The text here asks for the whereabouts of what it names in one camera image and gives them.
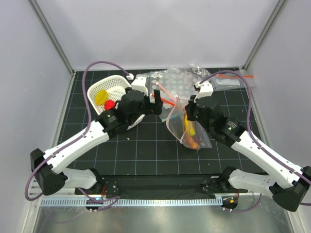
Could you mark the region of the far labelled orange zip bag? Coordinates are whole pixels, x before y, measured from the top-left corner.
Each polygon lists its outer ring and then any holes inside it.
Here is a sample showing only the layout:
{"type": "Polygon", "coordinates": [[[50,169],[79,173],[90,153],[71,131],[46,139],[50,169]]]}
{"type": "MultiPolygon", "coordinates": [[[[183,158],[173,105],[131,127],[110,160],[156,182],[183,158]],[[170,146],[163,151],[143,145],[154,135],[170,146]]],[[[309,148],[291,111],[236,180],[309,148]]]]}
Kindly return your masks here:
{"type": "Polygon", "coordinates": [[[253,75],[243,75],[239,70],[221,71],[216,75],[208,77],[208,81],[212,84],[214,91],[235,90],[256,86],[256,81],[253,75]]]}

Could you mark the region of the black cutting mat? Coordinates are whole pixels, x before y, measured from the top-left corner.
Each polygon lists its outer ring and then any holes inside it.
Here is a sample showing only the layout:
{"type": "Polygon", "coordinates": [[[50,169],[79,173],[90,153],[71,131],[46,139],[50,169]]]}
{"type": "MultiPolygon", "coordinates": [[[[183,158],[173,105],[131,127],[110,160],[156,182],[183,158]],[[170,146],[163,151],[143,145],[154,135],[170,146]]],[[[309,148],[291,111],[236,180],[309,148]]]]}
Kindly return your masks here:
{"type": "MultiPolygon", "coordinates": [[[[87,126],[87,110],[82,94],[83,71],[76,71],[62,128],[60,144],[87,126]]],[[[86,88],[110,75],[125,74],[120,70],[89,71],[86,88]]],[[[246,121],[248,94],[245,89],[213,94],[225,115],[246,121]]],[[[68,168],[95,168],[101,175],[216,174],[232,166],[245,172],[264,171],[246,156],[210,138],[212,148],[191,150],[181,145],[158,116],[145,116],[126,133],[102,143],[70,164],[68,168]]]]}

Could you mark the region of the red toy strawberry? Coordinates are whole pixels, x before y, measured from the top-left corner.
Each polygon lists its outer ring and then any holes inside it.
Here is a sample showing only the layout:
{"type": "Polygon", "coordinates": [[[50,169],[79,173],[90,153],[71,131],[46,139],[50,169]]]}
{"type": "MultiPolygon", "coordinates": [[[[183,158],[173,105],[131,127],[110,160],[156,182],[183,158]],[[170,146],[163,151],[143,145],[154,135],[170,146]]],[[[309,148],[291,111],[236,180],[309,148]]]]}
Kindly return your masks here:
{"type": "Polygon", "coordinates": [[[105,110],[109,110],[109,109],[112,109],[115,107],[115,102],[113,100],[107,100],[105,103],[104,103],[104,109],[105,110]]]}

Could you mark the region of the pink dotted zip bag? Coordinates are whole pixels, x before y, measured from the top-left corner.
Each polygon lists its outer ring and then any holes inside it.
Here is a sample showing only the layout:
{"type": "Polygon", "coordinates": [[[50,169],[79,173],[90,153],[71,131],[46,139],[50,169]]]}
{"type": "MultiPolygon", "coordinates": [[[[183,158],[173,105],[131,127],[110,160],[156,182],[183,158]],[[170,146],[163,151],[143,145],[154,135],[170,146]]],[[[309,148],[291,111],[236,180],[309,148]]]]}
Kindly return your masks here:
{"type": "Polygon", "coordinates": [[[173,102],[175,95],[188,100],[195,94],[194,85],[211,75],[206,68],[191,64],[189,68],[171,67],[164,70],[141,73],[146,77],[149,92],[159,90],[161,97],[173,102]]]}

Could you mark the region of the yellow toy lemon slice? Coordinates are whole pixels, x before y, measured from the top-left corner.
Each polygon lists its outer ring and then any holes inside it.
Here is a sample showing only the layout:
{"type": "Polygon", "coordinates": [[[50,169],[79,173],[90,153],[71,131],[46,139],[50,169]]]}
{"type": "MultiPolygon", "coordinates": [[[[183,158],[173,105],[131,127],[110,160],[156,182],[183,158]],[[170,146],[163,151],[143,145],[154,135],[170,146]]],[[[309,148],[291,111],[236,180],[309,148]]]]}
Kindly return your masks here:
{"type": "Polygon", "coordinates": [[[95,103],[103,105],[108,100],[108,96],[109,94],[105,90],[100,90],[95,97],[95,103]]]}

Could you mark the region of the orange zipper clear bag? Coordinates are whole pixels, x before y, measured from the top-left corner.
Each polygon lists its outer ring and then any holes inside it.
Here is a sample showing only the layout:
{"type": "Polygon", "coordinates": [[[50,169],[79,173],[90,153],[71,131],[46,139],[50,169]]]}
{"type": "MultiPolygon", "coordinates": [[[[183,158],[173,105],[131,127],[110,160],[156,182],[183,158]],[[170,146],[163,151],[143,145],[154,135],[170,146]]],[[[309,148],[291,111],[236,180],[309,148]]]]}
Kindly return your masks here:
{"type": "Polygon", "coordinates": [[[170,104],[171,106],[174,106],[175,103],[174,102],[171,102],[169,100],[166,100],[164,98],[160,98],[164,103],[167,103],[167,104],[170,104]]]}

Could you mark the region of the left aluminium frame post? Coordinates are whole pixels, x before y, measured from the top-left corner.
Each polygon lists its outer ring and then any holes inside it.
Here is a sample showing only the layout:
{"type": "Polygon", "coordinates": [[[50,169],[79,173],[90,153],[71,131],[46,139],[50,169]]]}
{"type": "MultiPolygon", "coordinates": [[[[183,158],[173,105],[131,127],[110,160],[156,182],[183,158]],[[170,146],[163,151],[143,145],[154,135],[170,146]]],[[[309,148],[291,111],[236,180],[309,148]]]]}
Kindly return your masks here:
{"type": "Polygon", "coordinates": [[[59,57],[61,58],[63,64],[65,65],[66,69],[68,72],[73,76],[74,74],[74,69],[72,68],[67,56],[64,53],[64,50],[62,49],[58,39],[56,38],[47,18],[45,17],[41,7],[39,6],[38,2],[36,0],[27,0],[29,3],[30,7],[32,8],[34,14],[36,15],[37,19],[39,20],[41,26],[43,27],[45,33],[47,34],[50,42],[56,49],[59,57]]]}

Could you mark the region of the yellow toy banana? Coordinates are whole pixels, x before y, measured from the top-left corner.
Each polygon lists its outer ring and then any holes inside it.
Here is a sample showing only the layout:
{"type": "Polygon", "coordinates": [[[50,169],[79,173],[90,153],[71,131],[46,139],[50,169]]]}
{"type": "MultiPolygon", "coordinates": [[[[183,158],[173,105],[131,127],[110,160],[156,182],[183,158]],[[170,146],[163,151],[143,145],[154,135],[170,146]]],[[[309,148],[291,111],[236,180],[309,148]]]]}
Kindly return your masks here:
{"type": "Polygon", "coordinates": [[[187,114],[184,115],[184,131],[186,131],[190,136],[196,135],[195,127],[192,122],[188,120],[187,114]]]}

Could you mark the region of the blue zipper clear bag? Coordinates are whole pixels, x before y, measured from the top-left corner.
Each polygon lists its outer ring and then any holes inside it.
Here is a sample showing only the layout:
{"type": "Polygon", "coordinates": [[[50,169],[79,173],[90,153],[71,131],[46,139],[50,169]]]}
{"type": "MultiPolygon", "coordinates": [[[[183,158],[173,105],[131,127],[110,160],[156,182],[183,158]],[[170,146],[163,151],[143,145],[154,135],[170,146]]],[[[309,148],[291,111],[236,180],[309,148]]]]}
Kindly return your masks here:
{"type": "Polygon", "coordinates": [[[162,122],[166,122],[167,119],[173,119],[173,120],[182,120],[182,117],[185,114],[185,108],[163,108],[162,113],[159,115],[162,122]]]}

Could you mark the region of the orange maroon toy steak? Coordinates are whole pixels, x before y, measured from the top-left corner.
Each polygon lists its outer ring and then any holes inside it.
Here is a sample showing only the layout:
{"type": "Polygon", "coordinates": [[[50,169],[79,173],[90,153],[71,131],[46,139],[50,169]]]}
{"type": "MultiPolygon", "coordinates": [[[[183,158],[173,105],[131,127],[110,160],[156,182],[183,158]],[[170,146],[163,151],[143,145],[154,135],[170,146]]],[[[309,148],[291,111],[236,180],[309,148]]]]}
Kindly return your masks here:
{"type": "Polygon", "coordinates": [[[190,134],[185,134],[182,139],[182,144],[193,150],[198,150],[199,149],[199,144],[195,141],[195,137],[191,136],[190,134]]]}

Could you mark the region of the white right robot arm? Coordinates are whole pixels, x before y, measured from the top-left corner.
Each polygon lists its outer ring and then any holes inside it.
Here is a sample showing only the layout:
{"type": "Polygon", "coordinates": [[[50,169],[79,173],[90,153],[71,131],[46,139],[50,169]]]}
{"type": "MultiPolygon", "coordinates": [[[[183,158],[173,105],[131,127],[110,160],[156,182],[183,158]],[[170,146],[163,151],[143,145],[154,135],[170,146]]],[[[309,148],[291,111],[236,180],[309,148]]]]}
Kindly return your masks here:
{"type": "Polygon", "coordinates": [[[261,193],[291,212],[302,205],[311,186],[310,166],[300,167],[280,156],[240,121],[224,116],[213,97],[192,95],[185,110],[189,121],[199,123],[217,142],[243,154],[267,173],[264,176],[227,167],[219,179],[222,191],[235,188],[261,193]]]}

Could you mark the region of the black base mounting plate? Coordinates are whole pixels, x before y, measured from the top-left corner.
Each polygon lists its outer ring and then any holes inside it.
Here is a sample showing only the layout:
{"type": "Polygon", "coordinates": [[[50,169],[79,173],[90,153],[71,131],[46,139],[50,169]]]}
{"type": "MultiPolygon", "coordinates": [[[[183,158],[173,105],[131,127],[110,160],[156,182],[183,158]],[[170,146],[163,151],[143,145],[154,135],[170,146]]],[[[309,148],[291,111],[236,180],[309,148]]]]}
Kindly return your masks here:
{"type": "Polygon", "coordinates": [[[217,174],[102,176],[84,191],[125,200],[195,200],[237,193],[229,184],[219,182],[217,174]]]}

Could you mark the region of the aluminium frame post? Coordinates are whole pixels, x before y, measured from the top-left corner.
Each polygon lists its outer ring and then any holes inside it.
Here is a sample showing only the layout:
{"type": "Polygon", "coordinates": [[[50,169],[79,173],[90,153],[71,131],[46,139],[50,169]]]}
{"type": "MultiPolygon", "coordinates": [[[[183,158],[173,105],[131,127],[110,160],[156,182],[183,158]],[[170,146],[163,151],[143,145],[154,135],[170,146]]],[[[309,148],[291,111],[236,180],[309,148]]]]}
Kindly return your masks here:
{"type": "Polygon", "coordinates": [[[244,65],[242,66],[243,69],[247,70],[250,65],[252,64],[253,60],[255,59],[258,51],[260,50],[261,46],[263,45],[265,39],[267,38],[269,32],[272,30],[277,18],[283,11],[284,7],[288,3],[287,0],[278,0],[276,2],[275,7],[273,8],[271,14],[269,15],[262,31],[260,32],[251,52],[249,53],[244,65]]]}
{"type": "Polygon", "coordinates": [[[61,58],[63,64],[65,65],[66,69],[68,72],[73,76],[74,74],[74,69],[72,68],[67,56],[64,53],[64,50],[62,49],[58,39],[56,38],[47,18],[45,17],[41,7],[39,6],[38,2],[36,0],[27,0],[29,3],[30,7],[32,8],[34,14],[36,15],[37,19],[39,20],[41,26],[43,27],[45,33],[47,34],[50,42],[56,49],[59,57],[61,58]]]}

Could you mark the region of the pink zipper clear bag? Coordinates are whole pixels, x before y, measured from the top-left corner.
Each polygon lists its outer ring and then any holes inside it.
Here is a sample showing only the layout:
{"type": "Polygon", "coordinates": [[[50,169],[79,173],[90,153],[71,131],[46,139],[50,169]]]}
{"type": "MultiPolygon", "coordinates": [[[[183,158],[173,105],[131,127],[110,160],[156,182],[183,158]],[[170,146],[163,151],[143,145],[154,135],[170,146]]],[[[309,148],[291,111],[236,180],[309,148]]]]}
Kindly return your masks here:
{"type": "Polygon", "coordinates": [[[192,150],[210,149],[211,141],[207,132],[197,121],[189,121],[185,110],[186,100],[175,94],[175,104],[166,119],[169,132],[184,147],[192,150]]]}

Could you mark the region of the white perforated plastic basket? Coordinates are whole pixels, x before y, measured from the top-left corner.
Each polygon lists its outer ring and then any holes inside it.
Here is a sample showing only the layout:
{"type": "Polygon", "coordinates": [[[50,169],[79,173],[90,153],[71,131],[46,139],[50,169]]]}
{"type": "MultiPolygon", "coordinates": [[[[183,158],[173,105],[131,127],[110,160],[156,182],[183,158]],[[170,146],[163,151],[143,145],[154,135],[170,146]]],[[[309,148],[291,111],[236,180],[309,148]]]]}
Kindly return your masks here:
{"type": "MultiPolygon", "coordinates": [[[[130,83],[122,76],[120,75],[112,75],[107,78],[104,78],[95,84],[93,84],[87,91],[86,95],[88,100],[90,101],[90,104],[95,109],[96,113],[98,114],[96,117],[94,117],[95,121],[98,121],[100,123],[103,123],[104,117],[108,116],[109,113],[116,116],[115,110],[117,107],[114,107],[109,110],[104,109],[103,105],[97,105],[95,103],[95,97],[97,93],[100,90],[105,90],[109,96],[108,100],[113,100],[115,103],[118,103],[118,101],[121,100],[122,96],[125,94],[126,88],[132,88],[130,83]]],[[[122,123],[128,122],[129,123],[129,129],[139,124],[144,115],[139,116],[136,118],[136,121],[121,121],[122,123]]]]}

